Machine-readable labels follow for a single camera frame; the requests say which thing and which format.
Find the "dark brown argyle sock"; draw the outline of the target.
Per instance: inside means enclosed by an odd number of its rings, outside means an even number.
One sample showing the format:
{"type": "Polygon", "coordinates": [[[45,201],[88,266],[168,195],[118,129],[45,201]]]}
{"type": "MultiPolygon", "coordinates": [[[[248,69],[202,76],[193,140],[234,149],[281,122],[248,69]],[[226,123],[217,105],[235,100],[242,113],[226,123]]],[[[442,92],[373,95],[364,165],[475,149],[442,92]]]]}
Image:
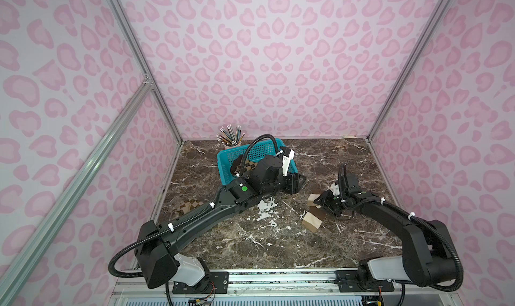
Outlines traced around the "dark brown argyle sock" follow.
{"type": "Polygon", "coordinates": [[[239,155],[233,162],[230,167],[230,172],[235,177],[246,177],[248,176],[257,166],[258,163],[254,161],[250,161],[248,158],[245,160],[244,167],[241,167],[241,163],[243,162],[243,155],[239,155]]]}

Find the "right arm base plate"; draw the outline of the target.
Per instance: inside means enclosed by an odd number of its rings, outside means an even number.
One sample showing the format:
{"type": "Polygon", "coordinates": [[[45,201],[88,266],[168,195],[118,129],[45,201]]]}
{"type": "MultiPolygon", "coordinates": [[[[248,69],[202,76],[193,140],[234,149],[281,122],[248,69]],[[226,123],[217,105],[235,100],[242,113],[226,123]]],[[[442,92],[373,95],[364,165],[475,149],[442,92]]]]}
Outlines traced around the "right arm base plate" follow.
{"type": "Polygon", "coordinates": [[[337,285],[340,293],[379,293],[394,292],[392,282],[387,280],[375,280],[368,278],[361,270],[340,270],[336,271],[336,279],[333,281],[337,285]]]}

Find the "cream brown striped sock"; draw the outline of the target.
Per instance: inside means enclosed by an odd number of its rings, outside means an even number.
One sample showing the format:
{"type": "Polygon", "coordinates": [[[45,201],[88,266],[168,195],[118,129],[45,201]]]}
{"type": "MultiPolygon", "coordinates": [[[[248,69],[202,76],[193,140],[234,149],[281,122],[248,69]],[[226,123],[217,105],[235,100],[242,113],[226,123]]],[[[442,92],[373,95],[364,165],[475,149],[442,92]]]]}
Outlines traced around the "cream brown striped sock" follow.
{"type": "Polygon", "coordinates": [[[320,194],[310,194],[307,199],[307,211],[302,218],[302,225],[312,233],[317,233],[323,221],[326,218],[326,213],[322,210],[320,205],[315,203],[320,194]]]}

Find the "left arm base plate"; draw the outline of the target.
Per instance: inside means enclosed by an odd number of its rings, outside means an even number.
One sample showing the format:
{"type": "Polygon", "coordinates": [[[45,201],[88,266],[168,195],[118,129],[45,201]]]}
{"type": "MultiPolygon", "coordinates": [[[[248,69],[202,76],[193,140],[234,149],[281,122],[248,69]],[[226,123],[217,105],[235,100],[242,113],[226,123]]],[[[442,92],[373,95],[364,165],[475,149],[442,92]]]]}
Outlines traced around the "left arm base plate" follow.
{"type": "Polygon", "coordinates": [[[212,271],[194,286],[185,283],[174,283],[174,295],[208,295],[210,293],[226,294],[229,284],[227,271],[212,271]]]}

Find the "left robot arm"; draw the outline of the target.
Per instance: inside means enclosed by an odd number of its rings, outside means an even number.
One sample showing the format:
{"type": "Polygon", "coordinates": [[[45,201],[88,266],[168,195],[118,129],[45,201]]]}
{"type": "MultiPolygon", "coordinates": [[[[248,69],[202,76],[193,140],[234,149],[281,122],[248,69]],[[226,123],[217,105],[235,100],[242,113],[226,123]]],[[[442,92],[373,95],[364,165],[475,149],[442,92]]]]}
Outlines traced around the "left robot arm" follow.
{"type": "Polygon", "coordinates": [[[201,290],[209,285],[211,272],[201,258],[181,253],[194,239],[276,193],[296,194],[306,178],[290,170],[294,150],[279,146],[264,134],[245,149],[238,176],[221,186],[208,203],[166,226],[146,222],[138,240],[116,253],[108,271],[117,278],[144,278],[150,289],[170,282],[201,290]]]}

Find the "teal plastic basket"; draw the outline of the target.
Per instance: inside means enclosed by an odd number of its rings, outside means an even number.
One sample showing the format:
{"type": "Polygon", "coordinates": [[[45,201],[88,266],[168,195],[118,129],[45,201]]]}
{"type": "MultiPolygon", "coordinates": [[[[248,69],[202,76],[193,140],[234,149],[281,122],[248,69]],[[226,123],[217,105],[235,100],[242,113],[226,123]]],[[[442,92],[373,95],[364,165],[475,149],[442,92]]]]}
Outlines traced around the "teal plastic basket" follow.
{"type": "MultiPolygon", "coordinates": [[[[245,160],[248,158],[250,161],[259,162],[265,157],[265,155],[275,155],[279,153],[280,147],[285,146],[285,143],[269,134],[261,135],[256,138],[252,143],[244,146],[238,146],[229,148],[221,151],[217,155],[217,164],[221,182],[223,185],[229,185],[232,181],[237,178],[246,179],[251,184],[251,173],[246,177],[235,177],[230,172],[232,162],[239,156],[243,155],[243,162],[241,167],[244,167],[245,160]]],[[[295,163],[295,155],[293,156],[292,166],[289,168],[290,172],[298,173],[298,169],[295,163]]]]}

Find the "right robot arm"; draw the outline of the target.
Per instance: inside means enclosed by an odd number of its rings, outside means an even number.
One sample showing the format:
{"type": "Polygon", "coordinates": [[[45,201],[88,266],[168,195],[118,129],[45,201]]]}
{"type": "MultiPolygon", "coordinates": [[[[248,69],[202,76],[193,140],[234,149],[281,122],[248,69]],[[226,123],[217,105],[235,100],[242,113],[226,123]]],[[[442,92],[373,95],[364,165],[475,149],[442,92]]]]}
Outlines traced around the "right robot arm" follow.
{"type": "Polygon", "coordinates": [[[341,217],[344,212],[368,217],[401,241],[400,256],[360,261],[357,281],[362,287],[391,280],[450,293],[462,286],[464,266],[446,225],[439,220],[424,220],[363,190],[358,177],[349,174],[346,165],[340,166],[333,186],[314,203],[335,217],[341,217]]]}

